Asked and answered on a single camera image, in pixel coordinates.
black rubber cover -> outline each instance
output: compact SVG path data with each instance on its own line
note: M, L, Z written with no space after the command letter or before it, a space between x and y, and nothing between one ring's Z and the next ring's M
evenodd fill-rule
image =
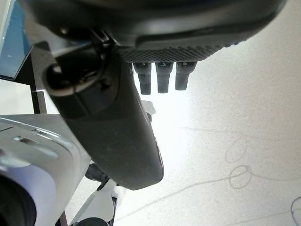
M263 29L286 0L19 0L38 23L104 30L126 62L204 60Z
M158 183L163 164L129 66L115 51L103 67L98 79L61 90L51 87L54 76L48 73L45 87L103 173L132 190ZM104 78L105 87L101 85Z

white tiled floor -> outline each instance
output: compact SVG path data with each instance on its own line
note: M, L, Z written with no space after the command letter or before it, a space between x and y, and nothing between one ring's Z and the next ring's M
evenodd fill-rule
M165 166L157 185L126 190L116 226L294 226L301 196L301 2L250 40L190 75L186 91L156 93L153 128ZM93 192L84 180L71 219ZM293 206L301 219L301 203Z

